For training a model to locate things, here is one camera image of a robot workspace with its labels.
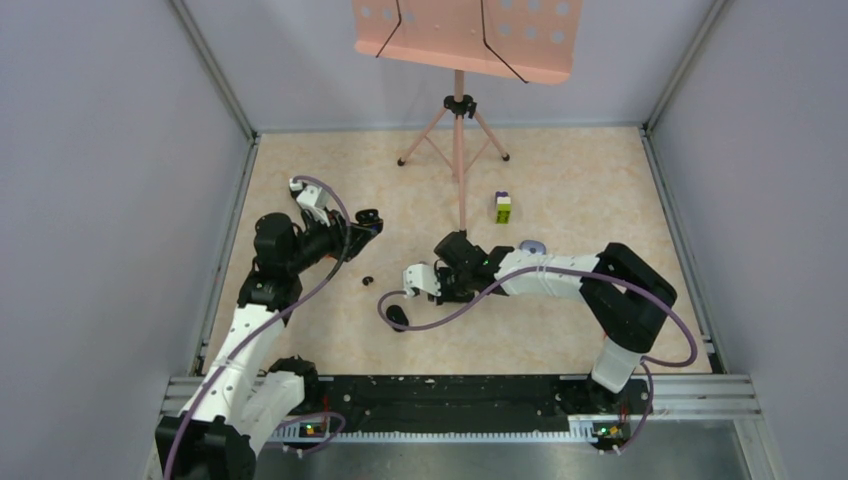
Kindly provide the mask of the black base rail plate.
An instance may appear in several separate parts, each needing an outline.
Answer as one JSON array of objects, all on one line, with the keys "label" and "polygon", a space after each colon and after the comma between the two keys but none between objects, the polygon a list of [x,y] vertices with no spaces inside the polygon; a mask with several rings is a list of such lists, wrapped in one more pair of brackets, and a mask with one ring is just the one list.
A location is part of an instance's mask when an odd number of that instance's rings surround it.
[{"label": "black base rail plate", "polygon": [[301,413],[341,414],[347,433],[563,432],[571,415],[622,412],[584,376],[339,375],[310,380]]}]

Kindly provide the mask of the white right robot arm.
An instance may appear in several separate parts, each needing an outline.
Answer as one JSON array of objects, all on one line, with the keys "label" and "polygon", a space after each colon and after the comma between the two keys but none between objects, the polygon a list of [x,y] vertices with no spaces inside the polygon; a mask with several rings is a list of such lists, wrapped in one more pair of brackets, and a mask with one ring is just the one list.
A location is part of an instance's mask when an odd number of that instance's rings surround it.
[{"label": "white right robot arm", "polygon": [[586,397],[612,412],[627,397],[626,383],[650,352],[678,298],[675,288],[633,250],[609,243],[594,255],[531,253],[513,246],[490,251],[465,232],[448,234],[434,249],[439,260],[422,291],[429,300],[469,303],[483,291],[500,296],[544,295],[584,303],[606,338],[589,374]]}]

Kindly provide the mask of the grey blue oval case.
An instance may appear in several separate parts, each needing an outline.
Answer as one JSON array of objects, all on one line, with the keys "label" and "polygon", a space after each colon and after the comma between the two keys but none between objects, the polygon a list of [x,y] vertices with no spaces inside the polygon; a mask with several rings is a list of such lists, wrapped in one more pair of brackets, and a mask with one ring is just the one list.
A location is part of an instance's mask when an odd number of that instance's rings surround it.
[{"label": "grey blue oval case", "polygon": [[545,244],[536,240],[524,240],[518,248],[523,252],[538,255],[544,255],[547,251]]}]

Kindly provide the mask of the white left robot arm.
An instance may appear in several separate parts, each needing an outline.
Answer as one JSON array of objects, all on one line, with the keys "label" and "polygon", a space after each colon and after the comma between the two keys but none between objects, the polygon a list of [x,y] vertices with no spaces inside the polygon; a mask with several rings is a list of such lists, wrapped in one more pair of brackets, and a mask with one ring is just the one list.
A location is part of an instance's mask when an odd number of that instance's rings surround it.
[{"label": "white left robot arm", "polygon": [[295,309],[328,284],[305,292],[300,275],[325,258],[352,260],[383,230],[376,209],[349,218],[320,204],[300,205],[302,225],[285,213],[255,224],[255,256],[239,290],[230,331],[200,386],[175,415],[161,418],[155,443],[166,479],[250,479],[259,453],[294,410],[319,404],[314,366],[299,358],[260,373]]}]

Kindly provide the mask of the purple white green toy block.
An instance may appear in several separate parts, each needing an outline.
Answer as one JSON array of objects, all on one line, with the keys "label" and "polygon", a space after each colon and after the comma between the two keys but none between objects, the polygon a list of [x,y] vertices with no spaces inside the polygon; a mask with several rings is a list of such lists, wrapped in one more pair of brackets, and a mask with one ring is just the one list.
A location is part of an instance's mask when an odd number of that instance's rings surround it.
[{"label": "purple white green toy block", "polygon": [[507,191],[495,193],[495,223],[506,225],[512,213],[512,199]]}]

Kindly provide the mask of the pink music stand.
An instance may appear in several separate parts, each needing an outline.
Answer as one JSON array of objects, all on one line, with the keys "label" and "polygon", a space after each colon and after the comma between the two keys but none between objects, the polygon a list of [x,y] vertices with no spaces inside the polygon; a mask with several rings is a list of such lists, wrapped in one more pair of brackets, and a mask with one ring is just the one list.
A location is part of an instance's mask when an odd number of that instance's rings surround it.
[{"label": "pink music stand", "polygon": [[406,165],[418,146],[446,115],[453,118],[453,145],[445,158],[458,183],[458,222],[467,228],[464,125],[474,121],[502,161],[511,155],[466,91],[469,73],[514,78],[522,84],[558,85],[572,73],[583,4],[575,0],[391,1],[352,4],[354,48],[377,59],[444,68],[453,74],[453,90],[441,108],[398,157]]}]

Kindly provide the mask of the black earbud charging case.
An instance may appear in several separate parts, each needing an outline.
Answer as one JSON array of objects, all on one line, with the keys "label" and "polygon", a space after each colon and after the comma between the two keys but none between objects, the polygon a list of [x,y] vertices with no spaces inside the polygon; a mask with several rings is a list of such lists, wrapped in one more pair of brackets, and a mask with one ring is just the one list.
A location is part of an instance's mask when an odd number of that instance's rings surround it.
[{"label": "black earbud charging case", "polygon": [[359,210],[355,214],[355,219],[357,224],[364,228],[375,228],[383,222],[377,209]]}]

